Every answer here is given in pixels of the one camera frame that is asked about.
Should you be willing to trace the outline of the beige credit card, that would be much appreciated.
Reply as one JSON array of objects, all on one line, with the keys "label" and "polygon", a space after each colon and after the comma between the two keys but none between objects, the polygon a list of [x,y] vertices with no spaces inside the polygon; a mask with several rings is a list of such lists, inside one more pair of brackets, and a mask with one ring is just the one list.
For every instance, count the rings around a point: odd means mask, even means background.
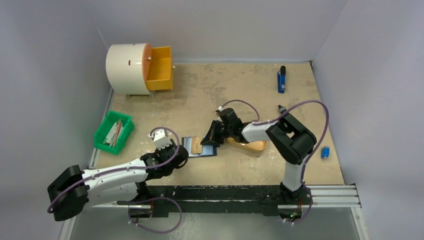
[{"label": "beige credit card", "polygon": [[203,152],[203,145],[201,144],[203,136],[193,136],[191,138],[190,153],[192,155],[199,155]]}]

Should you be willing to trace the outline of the blue leather card holder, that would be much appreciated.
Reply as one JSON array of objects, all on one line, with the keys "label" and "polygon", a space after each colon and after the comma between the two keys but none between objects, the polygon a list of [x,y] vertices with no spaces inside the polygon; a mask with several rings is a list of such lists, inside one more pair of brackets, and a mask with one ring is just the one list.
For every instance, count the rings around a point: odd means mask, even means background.
[{"label": "blue leather card holder", "polygon": [[217,149],[212,145],[202,145],[203,136],[182,137],[182,145],[188,152],[189,158],[214,157]]}]

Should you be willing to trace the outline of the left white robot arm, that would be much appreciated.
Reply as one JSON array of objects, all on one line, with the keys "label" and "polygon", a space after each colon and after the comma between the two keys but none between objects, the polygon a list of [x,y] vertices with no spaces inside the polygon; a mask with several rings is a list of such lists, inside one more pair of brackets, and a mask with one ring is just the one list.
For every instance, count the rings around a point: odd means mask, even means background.
[{"label": "left white robot arm", "polygon": [[142,205],[148,201],[149,191],[140,184],[171,175],[188,158],[189,152],[178,145],[112,167],[82,170],[79,165],[69,166],[47,187],[47,212],[60,222],[107,202],[134,201]]}]

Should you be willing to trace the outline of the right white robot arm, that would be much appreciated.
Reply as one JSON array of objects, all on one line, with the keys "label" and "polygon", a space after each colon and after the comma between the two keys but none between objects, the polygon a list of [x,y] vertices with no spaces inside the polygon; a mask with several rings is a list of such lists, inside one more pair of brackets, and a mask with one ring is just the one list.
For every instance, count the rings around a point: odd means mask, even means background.
[{"label": "right white robot arm", "polygon": [[285,160],[280,196],[288,204],[298,200],[304,160],[312,154],[317,143],[315,135],[286,109],[280,111],[281,115],[276,120],[267,122],[243,122],[230,107],[216,112],[218,119],[212,121],[200,144],[219,147],[228,138],[241,144],[257,141],[273,143]]}]

